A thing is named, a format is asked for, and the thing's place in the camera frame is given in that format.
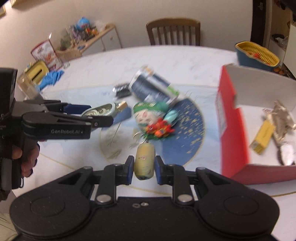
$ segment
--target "yellow cylindrical object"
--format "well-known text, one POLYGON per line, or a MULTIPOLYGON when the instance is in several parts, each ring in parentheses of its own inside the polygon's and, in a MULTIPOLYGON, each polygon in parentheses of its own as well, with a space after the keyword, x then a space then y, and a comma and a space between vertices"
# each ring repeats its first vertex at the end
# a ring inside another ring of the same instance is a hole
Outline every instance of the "yellow cylindrical object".
POLYGON ((147 180, 154 175, 155 148, 150 143, 143 143, 138 146, 134 172, 139 180, 147 180))

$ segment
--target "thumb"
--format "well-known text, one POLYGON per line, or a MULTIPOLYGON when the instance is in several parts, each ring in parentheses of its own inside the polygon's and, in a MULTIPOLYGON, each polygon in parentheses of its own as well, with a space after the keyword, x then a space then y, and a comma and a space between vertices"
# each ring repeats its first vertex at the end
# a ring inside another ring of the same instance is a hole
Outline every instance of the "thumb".
POLYGON ((22 149, 13 145, 12 146, 12 159, 19 159, 22 156, 22 149))

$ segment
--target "key ring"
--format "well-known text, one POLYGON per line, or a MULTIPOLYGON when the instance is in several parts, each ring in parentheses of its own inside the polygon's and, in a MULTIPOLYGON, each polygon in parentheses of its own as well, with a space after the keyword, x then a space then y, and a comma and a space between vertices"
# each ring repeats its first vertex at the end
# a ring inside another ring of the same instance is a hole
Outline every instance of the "key ring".
POLYGON ((140 138, 136 141, 137 144, 140 145, 140 144, 143 144, 143 143, 148 142, 148 140, 147 140, 146 138, 144 138, 144 140, 143 140, 142 142, 139 142, 139 141, 141 140, 141 138, 144 137, 144 133, 141 132, 141 131, 139 131, 139 132, 137 132, 136 134, 134 134, 133 139, 135 139, 135 137, 138 136, 138 135, 140 135, 140 138))

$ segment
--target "red and white package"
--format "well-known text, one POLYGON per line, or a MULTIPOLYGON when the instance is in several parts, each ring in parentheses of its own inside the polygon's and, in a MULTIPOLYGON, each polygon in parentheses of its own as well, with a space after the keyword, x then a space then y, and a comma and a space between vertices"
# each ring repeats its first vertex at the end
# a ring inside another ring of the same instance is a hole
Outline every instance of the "red and white package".
POLYGON ((49 39, 34 47, 31 54, 36 60, 43 60, 49 71, 58 70, 62 67, 62 63, 57 57, 49 39))

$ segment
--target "yellow small box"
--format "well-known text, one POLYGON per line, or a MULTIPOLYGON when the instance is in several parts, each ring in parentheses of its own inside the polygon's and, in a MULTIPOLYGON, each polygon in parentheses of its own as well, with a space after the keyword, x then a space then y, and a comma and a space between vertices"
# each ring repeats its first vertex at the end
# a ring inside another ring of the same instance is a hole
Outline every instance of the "yellow small box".
POLYGON ((265 120, 257 133, 257 136, 251 143, 250 147, 259 155, 268 146, 272 134, 275 131, 275 126, 265 120))

